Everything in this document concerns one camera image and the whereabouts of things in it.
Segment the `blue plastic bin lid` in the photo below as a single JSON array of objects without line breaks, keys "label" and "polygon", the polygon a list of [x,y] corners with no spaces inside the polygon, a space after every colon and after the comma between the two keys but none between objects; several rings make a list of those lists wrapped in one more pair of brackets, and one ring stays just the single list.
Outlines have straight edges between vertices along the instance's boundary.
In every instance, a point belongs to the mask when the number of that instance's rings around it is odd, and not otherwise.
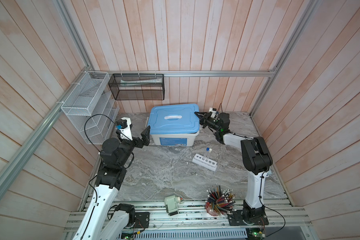
[{"label": "blue plastic bin lid", "polygon": [[152,108],[148,126],[152,135],[193,134],[200,129],[196,104],[157,106]]}]

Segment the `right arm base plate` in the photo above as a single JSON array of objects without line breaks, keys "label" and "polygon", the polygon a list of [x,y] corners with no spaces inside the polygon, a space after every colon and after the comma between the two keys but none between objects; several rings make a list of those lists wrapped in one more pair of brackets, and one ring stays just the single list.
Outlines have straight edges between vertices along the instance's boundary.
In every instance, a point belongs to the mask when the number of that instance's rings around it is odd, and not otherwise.
[{"label": "right arm base plate", "polygon": [[254,210],[243,209],[241,211],[233,211],[228,215],[230,226],[251,226],[251,225],[269,225],[268,217],[265,210],[259,208]]}]

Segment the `white plastic storage bin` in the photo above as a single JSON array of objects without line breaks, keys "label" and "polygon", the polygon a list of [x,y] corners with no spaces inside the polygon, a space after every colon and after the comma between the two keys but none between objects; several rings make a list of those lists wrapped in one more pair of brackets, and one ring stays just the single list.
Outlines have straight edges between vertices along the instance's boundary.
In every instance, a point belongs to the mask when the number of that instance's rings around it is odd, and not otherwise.
[{"label": "white plastic storage bin", "polygon": [[154,144],[158,146],[189,147],[200,132],[196,118],[181,115],[150,116],[148,126]]}]

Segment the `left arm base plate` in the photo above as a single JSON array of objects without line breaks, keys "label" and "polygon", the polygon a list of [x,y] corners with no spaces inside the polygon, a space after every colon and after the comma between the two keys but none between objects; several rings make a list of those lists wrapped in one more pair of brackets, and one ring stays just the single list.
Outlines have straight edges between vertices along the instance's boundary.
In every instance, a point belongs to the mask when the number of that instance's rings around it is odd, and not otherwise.
[{"label": "left arm base plate", "polygon": [[137,212],[129,213],[129,222],[126,228],[142,228],[146,229],[149,227],[150,213],[149,212]]}]

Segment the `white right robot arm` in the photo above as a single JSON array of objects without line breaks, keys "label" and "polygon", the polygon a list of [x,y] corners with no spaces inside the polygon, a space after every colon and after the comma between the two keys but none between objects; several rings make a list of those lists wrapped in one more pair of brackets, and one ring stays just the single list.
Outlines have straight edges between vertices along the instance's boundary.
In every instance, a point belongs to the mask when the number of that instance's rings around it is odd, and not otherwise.
[{"label": "white right robot arm", "polygon": [[270,151],[262,137],[246,137],[229,129],[230,115],[210,112],[195,112],[203,128],[208,127],[216,140],[224,145],[240,149],[243,164],[248,172],[248,188],[239,223],[247,225],[269,224],[263,203],[265,180],[273,164]]}]

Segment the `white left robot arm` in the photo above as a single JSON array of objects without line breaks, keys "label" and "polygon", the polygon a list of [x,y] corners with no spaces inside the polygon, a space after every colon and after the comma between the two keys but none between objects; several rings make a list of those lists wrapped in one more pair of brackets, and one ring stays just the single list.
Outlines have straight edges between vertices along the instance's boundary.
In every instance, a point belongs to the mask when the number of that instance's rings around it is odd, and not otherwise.
[{"label": "white left robot arm", "polygon": [[136,224],[135,206],[112,203],[116,198],[127,173],[125,163],[135,148],[150,144],[150,130],[147,126],[141,138],[109,138],[104,141],[100,156],[102,163],[94,177],[94,194],[89,208],[77,230],[75,240],[115,240],[124,228]]}]

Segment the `blue capped test tube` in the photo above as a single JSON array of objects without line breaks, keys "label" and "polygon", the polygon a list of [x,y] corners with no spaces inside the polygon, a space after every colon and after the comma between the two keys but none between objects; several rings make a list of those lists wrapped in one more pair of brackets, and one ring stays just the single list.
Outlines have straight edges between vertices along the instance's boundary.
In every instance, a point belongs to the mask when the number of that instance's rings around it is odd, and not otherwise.
[{"label": "blue capped test tube", "polygon": [[206,160],[209,157],[210,154],[210,148],[206,148],[206,152],[204,154],[204,160]]}]

